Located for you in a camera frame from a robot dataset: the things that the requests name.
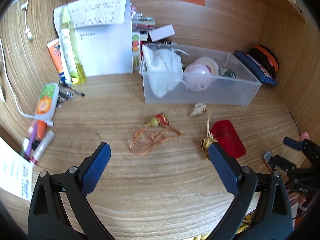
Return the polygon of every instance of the wooden desk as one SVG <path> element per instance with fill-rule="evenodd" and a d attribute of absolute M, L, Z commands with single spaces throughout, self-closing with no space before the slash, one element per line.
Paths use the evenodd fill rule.
<path fill-rule="evenodd" d="M 111 160 L 95 191 L 87 199 L 116 239 L 185 239 L 209 232 L 230 205 L 228 194 L 212 164 L 205 159 L 200 140 L 206 135 L 207 115 L 189 118 L 193 105 L 146 105 L 139 74 L 99 76 L 81 87 L 85 98 L 75 96 L 56 111 L 56 138 L 39 166 L 51 174 L 65 172 L 91 155 L 100 142 L 110 144 Z M 248 108 L 208 106 L 211 125 L 229 119 L 247 154 L 238 159 L 256 172 L 267 173 L 261 160 L 270 150 L 298 166 L 303 156 L 282 144 L 283 137 L 297 138 L 297 128 L 284 104 L 262 87 Z M 156 147 L 144 157 L 128 149 L 133 133 L 153 115 L 165 112 L 170 123 L 185 134 Z M 0 190 L 14 219 L 27 231 L 29 202 Z M 74 228 L 74 215 L 66 198 Z M 251 209 L 258 200 L 256 195 Z"/>

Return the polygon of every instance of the yellow bottle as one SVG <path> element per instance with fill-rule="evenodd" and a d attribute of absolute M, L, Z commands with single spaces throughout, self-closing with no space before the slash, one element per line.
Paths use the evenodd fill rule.
<path fill-rule="evenodd" d="M 75 85 L 83 84 L 87 81 L 83 65 L 80 60 L 75 28 L 71 20 L 70 12 L 67 6 L 61 9 L 61 41 L 63 54 L 70 72 L 72 82 Z"/>

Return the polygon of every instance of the screw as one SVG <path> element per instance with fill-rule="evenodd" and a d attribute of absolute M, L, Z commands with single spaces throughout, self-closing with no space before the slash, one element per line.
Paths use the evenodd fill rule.
<path fill-rule="evenodd" d="M 250 172 L 251 172 L 251 169 L 250 169 L 248 166 L 243 166 L 243 167 L 242 167 L 242 170 L 243 170 L 245 173 L 250 173 Z"/>
<path fill-rule="evenodd" d="M 278 177 L 278 178 L 281 176 L 278 171 L 274 171 L 274 172 L 273 172 L 273 175 L 275 175 L 275 176 Z"/>
<path fill-rule="evenodd" d="M 76 166 L 72 166 L 72 167 L 69 168 L 68 171 L 69 171 L 70 173 L 75 173 L 76 170 L 77 170 L 77 167 L 76 167 Z"/>
<path fill-rule="evenodd" d="M 39 175 L 40 177 L 44 177 L 45 175 L 47 175 L 47 171 L 41 171 Z"/>

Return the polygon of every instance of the blue pouch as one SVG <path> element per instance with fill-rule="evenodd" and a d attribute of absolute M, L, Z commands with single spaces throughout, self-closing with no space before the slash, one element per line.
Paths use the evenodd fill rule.
<path fill-rule="evenodd" d="M 278 85 L 278 83 L 271 78 L 268 71 L 249 54 L 245 54 L 238 50 L 236 51 L 236 57 L 257 77 L 257 79 L 259 79 L 262 84 Z"/>

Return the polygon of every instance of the small electronic device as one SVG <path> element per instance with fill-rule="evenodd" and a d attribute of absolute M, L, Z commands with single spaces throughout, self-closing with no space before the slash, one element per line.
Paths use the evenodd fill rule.
<path fill-rule="evenodd" d="M 270 172 L 274 172 L 278 168 L 278 166 L 273 163 L 273 156 L 269 151 L 266 151 L 262 155 L 262 160 L 264 164 L 268 167 Z"/>

